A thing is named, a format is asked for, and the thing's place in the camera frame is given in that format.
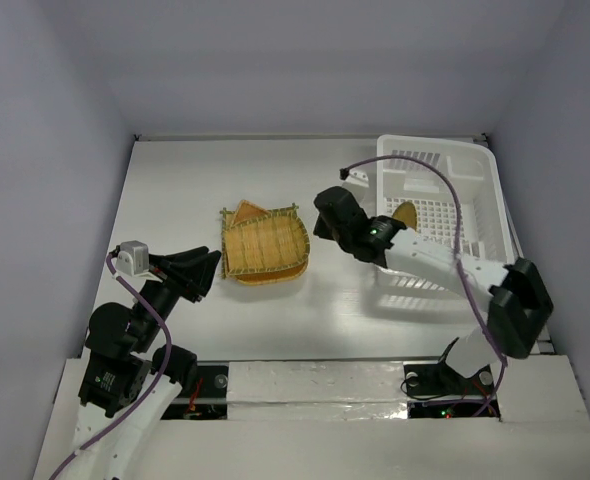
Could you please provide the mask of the small round bamboo plate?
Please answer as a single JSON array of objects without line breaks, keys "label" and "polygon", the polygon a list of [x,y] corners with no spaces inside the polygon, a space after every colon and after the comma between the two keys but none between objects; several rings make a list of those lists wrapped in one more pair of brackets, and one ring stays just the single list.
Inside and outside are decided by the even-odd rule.
[{"label": "small round bamboo plate", "polygon": [[418,215],[415,205],[410,201],[400,203],[393,212],[392,218],[399,224],[399,227],[404,230],[412,230],[414,232],[418,229]]}]

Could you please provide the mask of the thick tan woven plate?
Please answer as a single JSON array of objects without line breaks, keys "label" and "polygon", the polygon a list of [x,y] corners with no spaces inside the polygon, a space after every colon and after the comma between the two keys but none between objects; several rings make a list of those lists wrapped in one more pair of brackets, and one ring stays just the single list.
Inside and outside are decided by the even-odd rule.
[{"label": "thick tan woven plate", "polygon": [[246,286],[270,285],[295,280],[305,272],[307,267],[308,261],[304,261],[300,265],[285,270],[254,274],[240,274],[232,276],[232,279]]}]

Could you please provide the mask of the triangular orange woven plate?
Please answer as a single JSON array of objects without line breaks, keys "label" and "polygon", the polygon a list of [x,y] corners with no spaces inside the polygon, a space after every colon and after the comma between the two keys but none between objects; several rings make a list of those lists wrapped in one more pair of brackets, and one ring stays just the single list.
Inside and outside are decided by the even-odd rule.
[{"label": "triangular orange woven plate", "polygon": [[267,214],[269,214],[268,210],[248,200],[241,200],[233,214],[231,226],[236,226],[244,221],[262,217]]}]

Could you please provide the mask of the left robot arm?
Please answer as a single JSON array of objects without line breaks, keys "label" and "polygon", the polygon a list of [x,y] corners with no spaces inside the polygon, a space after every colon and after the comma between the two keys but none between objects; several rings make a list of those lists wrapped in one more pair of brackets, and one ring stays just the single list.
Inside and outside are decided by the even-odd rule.
[{"label": "left robot arm", "polygon": [[198,381],[196,355],[173,344],[166,320],[179,300],[208,294],[220,259],[206,246],[155,255],[139,241],[107,254],[108,272],[134,303],[104,303],[89,319],[71,452],[52,478],[133,477],[164,412]]}]

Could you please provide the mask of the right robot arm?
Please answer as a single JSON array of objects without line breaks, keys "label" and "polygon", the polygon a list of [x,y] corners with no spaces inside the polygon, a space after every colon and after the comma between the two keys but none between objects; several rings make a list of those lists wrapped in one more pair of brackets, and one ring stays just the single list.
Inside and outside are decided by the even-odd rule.
[{"label": "right robot arm", "polygon": [[315,236],[333,240],[356,260],[407,273],[468,300],[478,322],[451,341],[434,364],[407,374],[407,390],[418,397],[467,391],[480,370],[494,361],[527,358],[554,306],[536,265],[482,260],[425,239],[417,213],[401,203],[392,216],[368,216],[353,194],[339,186],[319,193]]}]

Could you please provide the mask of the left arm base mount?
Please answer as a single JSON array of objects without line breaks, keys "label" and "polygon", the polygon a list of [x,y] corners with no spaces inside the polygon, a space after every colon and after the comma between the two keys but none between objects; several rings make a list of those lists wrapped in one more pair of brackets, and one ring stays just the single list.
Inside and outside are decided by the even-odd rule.
[{"label": "left arm base mount", "polygon": [[225,420],[227,418],[228,363],[200,363],[190,390],[173,400],[163,420]]}]

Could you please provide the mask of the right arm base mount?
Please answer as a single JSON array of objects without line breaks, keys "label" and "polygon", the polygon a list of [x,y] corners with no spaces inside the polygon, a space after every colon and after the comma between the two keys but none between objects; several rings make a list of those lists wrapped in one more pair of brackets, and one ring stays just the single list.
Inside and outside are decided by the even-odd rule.
[{"label": "right arm base mount", "polygon": [[403,362],[402,367],[400,390],[411,419],[500,418],[489,365],[468,378],[435,360]]}]

